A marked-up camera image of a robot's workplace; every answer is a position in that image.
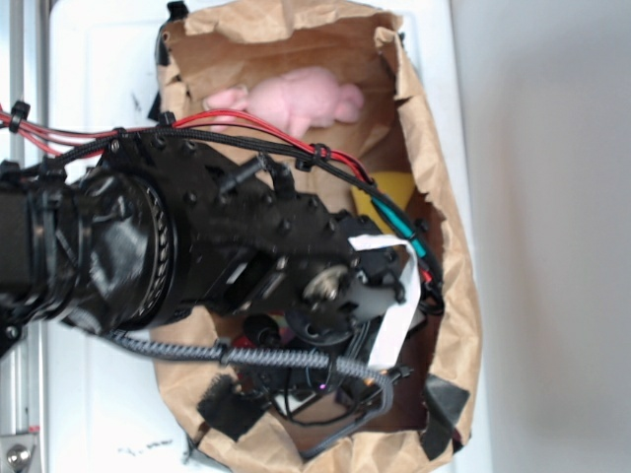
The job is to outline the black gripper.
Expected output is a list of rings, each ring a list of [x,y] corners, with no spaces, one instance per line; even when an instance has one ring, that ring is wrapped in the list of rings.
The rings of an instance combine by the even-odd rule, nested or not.
[[[276,260],[257,253],[233,280],[231,295],[251,304],[234,346],[329,357],[323,368],[255,375],[253,385],[274,400],[292,395],[312,403],[341,389],[357,405],[371,402],[377,392],[343,373],[341,358],[392,379],[407,375],[396,365],[400,351],[425,299],[442,310],[443,270],[418,229],[388,209],[378,214],[392,223],[393,235],[366,216],[330,214],[292,236],[297,253]]]

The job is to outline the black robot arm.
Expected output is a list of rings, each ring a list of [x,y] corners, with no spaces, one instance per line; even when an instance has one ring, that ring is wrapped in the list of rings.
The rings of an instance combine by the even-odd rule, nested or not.
[[[386,322],[440,314],[443,271],[366,172],[321,144],[120,131],[21,168],[1,166],[1,349],[57,318],[158,360],[211,362],[201,406],[293,417],[327,394],[379,408],[410,368]]]

